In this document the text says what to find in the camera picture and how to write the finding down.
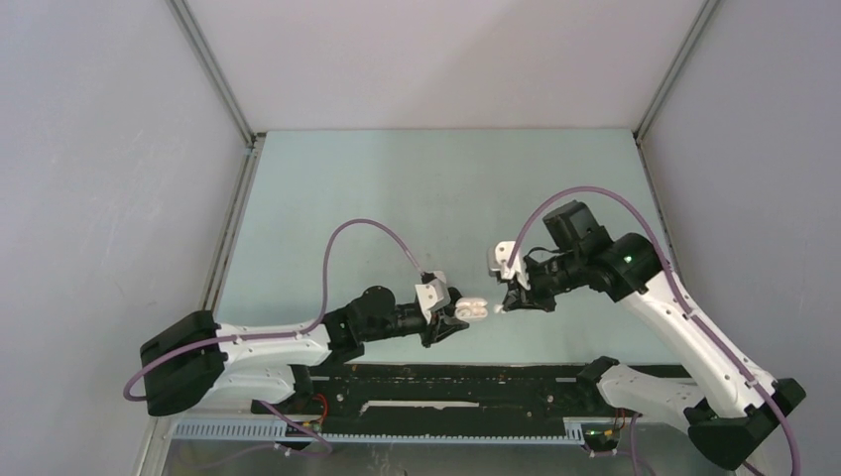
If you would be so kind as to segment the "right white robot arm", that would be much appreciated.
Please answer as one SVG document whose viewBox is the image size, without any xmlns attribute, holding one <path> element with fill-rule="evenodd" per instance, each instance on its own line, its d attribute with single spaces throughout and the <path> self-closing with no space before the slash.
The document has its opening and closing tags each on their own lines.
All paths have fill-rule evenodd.
<svg viewBox="0 0 841 476">
<path fill-rule="evenodd" d="M 652 417 L 686 434 L 716 466 L 735 471 L 805 399 L 792 378 L 775 378 L 727 338 L 638 233 L 610 236 L 589 207 L 572 200 L 542 220 L 555 245 L 537 261 L 502 241 L 488 253 L 490 274 L 506 284 L 496 309 L 553 312 L 562 294 L 588 288 L 636 315 L 677 357 L 690 384 L 655 377 L 603 356 L 576 380 L 589 414 L 609 408 Z"/>
</svg>

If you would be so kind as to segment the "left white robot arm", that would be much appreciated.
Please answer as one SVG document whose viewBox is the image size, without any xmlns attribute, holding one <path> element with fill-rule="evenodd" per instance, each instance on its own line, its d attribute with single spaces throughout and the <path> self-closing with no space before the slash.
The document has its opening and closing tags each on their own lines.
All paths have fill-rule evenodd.
<svg viewBox="0 0 841 476">
<path fill-rule="evenodd" d="M 486 300 L 456 288 L 416 291 L 415 301 L 399 304 L 389 289 L 371 287 L 312 330 L 222 324 L 195 311 L 140 348 L 147 412 L 166 417 L 211 402 L 260 401 L 301 413 L 313 400 L 310 368 L 344 364 L 373 341 L 418 335 L 429 347 L 488 314 Z"/>
</svg>

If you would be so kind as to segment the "plain white oval case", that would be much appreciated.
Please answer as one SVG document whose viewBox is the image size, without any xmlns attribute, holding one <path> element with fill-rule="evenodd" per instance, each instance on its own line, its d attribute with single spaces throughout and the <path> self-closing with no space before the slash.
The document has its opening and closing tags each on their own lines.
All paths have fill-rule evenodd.
<svg viewBox="0 0 841 476">
<path fill-rule="evenodd" d="M 481 297 L 462 297 L 455 303 L 454 317 L 461 321 L 480 321 L 488 315 L 488 301 Z"/>
</svg>

